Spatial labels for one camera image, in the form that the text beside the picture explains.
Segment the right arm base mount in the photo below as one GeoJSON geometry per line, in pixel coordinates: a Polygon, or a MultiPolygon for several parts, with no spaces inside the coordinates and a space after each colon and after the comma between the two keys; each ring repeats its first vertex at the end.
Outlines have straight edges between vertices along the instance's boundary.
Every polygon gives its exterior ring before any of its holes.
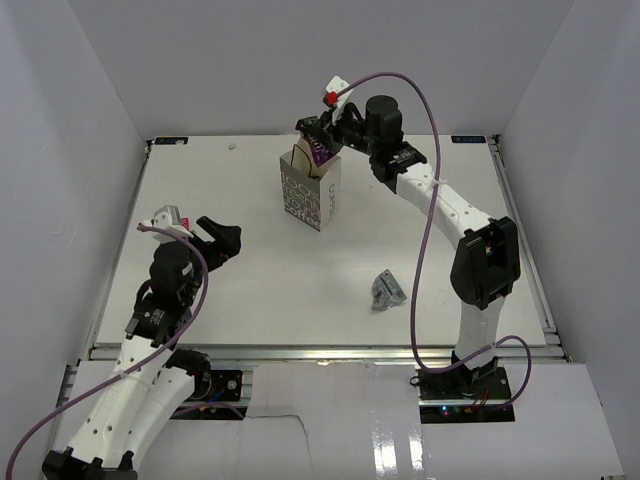
{"type": "Polygon", "coordinates": [[[512,405],[501,407],[512,393],[506,370],[470,385],[463,385],[454,372],[429,376],[418,371],[409,384],[418,390],[420,420],[423,425],[513,423],[512,405]]]}

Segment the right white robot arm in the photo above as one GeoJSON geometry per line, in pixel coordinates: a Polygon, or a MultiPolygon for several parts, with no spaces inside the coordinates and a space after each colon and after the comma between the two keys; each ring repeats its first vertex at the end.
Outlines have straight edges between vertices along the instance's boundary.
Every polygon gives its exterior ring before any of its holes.
{"type": "Polygon", "coordinates": [[[363,111],[351,102],[333,103],[321,116],[298,120],[296,129],[317,162],[344,147],[367,155],[376,179],[424,213],[428,227],[437,227],[454,247],[450,282],[461,319],[451,384],[459,396],[477,397],[497,368],[501,310],[521,276],[515,222],[475,208],[437,177],[435,165],[405,140],[402,114],[390,96],[370,98],[363,111]]]}

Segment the purple candy packet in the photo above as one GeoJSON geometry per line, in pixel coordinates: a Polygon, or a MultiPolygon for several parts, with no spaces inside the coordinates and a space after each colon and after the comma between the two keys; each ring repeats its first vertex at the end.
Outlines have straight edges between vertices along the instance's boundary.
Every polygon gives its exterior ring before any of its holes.
{"type": "Polygon", "coordinates": [[[307,142],[310,147],[311,154],[313,157],[313,162],[317,167],[321,167],[327,162],[329,162],[334,156],[325,156],[321,152],[321,143],[320,143],[320,135],[304,135],[301,134],[303,139],[307,142]]]}

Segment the grey snack packet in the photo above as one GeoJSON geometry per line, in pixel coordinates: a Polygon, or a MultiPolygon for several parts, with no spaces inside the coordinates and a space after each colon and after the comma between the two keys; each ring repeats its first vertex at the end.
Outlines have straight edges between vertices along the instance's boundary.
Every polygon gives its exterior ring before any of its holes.
{"type": "Polygon", "coordinates": [[[402,305],[407,295],[389,269],[381,272],[371,287],[372,310],[385,311],[402,305]]]}

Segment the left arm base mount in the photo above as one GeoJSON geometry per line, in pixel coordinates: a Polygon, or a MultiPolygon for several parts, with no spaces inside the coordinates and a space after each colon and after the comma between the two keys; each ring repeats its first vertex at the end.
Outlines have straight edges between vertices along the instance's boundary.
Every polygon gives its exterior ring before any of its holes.
{"type": "Polygon", "coordinates": [[[240,420],[229,408],[219,403],[234,404],[242,398],[244,375],[241,370],[215,369],[204,353],[176,349],[166,363],[187,372],[193,384],[186,404],[175,416],[180,420],[240,420]]]}

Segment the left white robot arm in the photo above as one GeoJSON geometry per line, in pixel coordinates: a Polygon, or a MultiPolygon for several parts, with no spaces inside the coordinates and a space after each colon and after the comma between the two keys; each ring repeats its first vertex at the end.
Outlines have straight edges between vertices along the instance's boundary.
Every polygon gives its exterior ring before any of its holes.
{"type": "Polygon", "coordinates": [[[158,241],[149,277],[140,286],[109,378],[70,400],[97,398],[61,451],[47,453],[47,479],[135,479],[142,461],[178,407],[211,387],[205,355],[177,343],[200,313],[210,273],[237,256],[242,230],[206,216],[196,221],[202,239],[167,206],[138,224],[158,241]]]}

